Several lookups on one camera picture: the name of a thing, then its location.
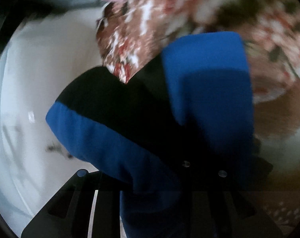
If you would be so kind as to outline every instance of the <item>white strip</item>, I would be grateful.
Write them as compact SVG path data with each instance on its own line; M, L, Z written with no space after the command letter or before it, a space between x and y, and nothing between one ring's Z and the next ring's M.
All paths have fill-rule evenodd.
M92 226L94 224L94 215L95 215L95 207L96 207L97 195L98 195L98 190L95 190L94 199L92 200L92 211L91 211L91 216L90 216L90 219L89 219L89 226L88 226L88 235L87 235L87 238L92 238Z
M123 228L121 217L120 217L120 237L121 238L127 238L126 232L124 231L124 228Z
M106 3L105 5L103 5L102 7L101 7L101 11L102 11L102 16L101 16L101 18L100 18L100 20L99 20L99 22L98 22L98 26L97 26L97 32L98 32L98 30L99 30L99 27L100 27L100 25L101 25L101 23L103 22L103 21L105 21L105 9L106 9L106 7L108 6L110 4L110 2L108 2L108 3Z
M25 199L23 198L23 196L22 196L22 194L21 194L21 192L20 192L20 190L19 190L19 188L18 188L18 186L16 184L16 181L14 180L14 178L12 180L13 180L13 184L15 186L15 189L16 189L17 193L20 195L20 198L21 198L24 206L26 207L27 211L29 212L29 214L31 215L32 218L35 217L35 215L33 214L32 210L30 209L29 205L26 203Z

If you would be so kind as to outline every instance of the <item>blue fabric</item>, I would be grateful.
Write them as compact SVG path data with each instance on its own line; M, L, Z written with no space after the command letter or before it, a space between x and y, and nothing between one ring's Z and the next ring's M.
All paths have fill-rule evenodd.
M253 142L249 67L240 36L217 32L182 37L162 52L175 119L194 120L212 151L224 156L244 187Z

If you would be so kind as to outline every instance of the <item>floral patterned cloth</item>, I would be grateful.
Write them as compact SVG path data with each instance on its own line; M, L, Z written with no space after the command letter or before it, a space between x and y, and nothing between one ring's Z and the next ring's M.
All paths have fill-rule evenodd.
M128 0L107 4L98 26L103 65L124 83L178 37L238 32L250 64L255 136L286 139L300 128L298 0Z

